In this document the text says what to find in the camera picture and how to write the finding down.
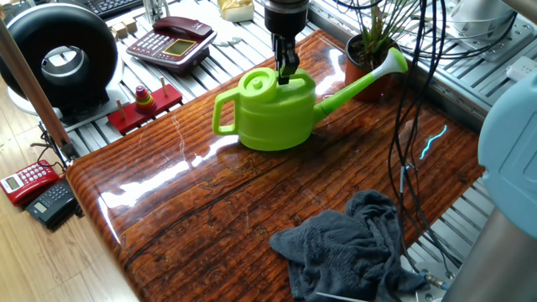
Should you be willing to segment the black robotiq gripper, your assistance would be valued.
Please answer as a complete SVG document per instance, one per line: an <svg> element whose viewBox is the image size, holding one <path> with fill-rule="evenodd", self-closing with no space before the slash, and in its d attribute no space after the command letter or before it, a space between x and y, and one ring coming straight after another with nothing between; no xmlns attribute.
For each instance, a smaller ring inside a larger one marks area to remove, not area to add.
<svg viewBox="0 0 537 302"><path fill-rule="evenodd" d="M279 84L288 84L298 69L300 58L295 53L295 37L307 22L308 5L285 7L269 5L264 9L265 27L272 33L274 59Z"/></svg>

